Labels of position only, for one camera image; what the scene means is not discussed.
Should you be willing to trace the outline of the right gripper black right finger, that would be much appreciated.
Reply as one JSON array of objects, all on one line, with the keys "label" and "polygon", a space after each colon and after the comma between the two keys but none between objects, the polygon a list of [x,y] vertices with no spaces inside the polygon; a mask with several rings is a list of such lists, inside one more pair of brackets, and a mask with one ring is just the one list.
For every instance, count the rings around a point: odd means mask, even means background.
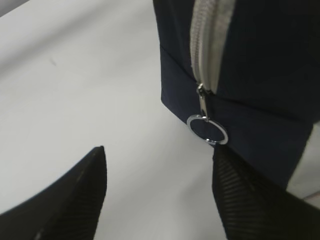
[{"label": "right gripper black right finger", "polygon": [[227,146],[214,148],[212,192],[228,240],[318,240],[320,210],[264,177]]}]

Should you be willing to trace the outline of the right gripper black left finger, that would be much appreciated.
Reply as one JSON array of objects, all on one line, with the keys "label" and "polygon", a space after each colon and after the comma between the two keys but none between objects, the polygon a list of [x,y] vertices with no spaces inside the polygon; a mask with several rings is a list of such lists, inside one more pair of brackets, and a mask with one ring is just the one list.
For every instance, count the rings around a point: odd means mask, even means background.
[{"label": "right gripper black left finger", "polygon": [[49,187],[0,215],[2,240],[92,240],[107,192],[103,146]]}]

